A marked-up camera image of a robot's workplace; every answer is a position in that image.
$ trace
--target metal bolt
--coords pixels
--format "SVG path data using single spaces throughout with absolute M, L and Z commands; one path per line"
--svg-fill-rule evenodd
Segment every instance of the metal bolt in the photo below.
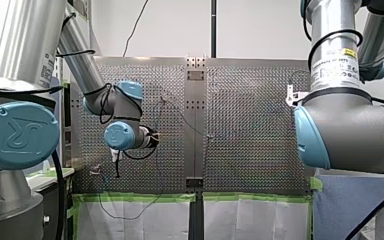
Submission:
M 6 113 L 5 109 L 0 108 L 0 114 L 5 114 L 5 113 Z
M 49 216 L 43 216 L 43 226 L 48 226 L 51 222 L 51 218 Z

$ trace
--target end effector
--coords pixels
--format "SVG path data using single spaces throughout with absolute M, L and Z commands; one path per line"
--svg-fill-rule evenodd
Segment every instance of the end effector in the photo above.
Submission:
M 112 116 L 114 121 L 104 133 L 104 140 L 111 149 L 153 148 L 158 145 L 158 134 L 140 125 L 142 100 L 141 84 L 120 81 L 114 86 L 107 84 L 98 91 L 85 94 L 83 107 L 100 118 L 103 115 Z

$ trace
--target blue joint cap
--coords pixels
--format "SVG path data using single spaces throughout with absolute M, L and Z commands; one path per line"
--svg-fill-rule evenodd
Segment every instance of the blue joint cap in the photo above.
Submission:
M 118 83 L 118 87 L 121 88 L 129 97 L 137 100 L 143 99 L 142 84 L 132 81 L 121 81 Z
M 382 61 L 382 66 L 378 74 L 376 75 L 375 79 L 382 79 L 382 78 L 384 78 L 384 61 Z
M 129 124 L 114 122 L 105 129 L 104 140 L 110 148 L 124 151 L 135 143 L 135 133 Z
M 316 124 L 305 107 L 295 109 L 295 128 L 301 161 L 310 167 L 330 169 L 326 146 Z
M 59 143 L 60 128 L 42 105 L 0 105 L 0 170 L 21 170 L 45 161 Z

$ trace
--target metal pole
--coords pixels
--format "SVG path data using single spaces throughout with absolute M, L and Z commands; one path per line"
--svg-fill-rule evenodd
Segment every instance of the metal pole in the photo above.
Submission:
M 211 58 L 217 58 L 217 0 L 211 0 Z

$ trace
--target green tape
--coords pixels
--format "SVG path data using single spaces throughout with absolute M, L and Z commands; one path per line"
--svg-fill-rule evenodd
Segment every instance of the green tape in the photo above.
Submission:
M 64 173 L 67 173 L 67 172 L 73 171 L 73 170 L 74 170 L 73 168 L 63 168 L 62 173 L 64 174 Z M 34 177 L 34 176 L 38 176 L 38 175 L 41 175 L 42 177 L 56 177 L 57 173 L 55 172 L 55 168 L 51 168 L 46 173 L 42 173 L 42 170 L 38 171 L 38 172 L 30 173 L 28 175 L 28 177 Z
M 311 177 L 310 178 L 310 189 L 317 190 L 319 192 L 323 191 L 323 182 L 322 180 L 316 178 L 316 177 Z
M 204 193 L 204 201 L 222 202 L 238 200 L 256 200 L 265 202 L 284 202 L 284 203 L 309 203 L 310 196 L 283 196 L 262 193 Z
M 77 240 L 77 229 L 79 228 L 79 209 L 80 202 L 73 198 L 73 206 L 71 207 L 71 213 L 73 214 L 73 239 Z
M 154 194 L 117 193 L 104 192 L 100 196 L 97 193 L 76 194 L 73 200 L 77 202 L 153 202 L 158 197 Z M 195 194 L 163 194 L 155 203 L 193 202 Z

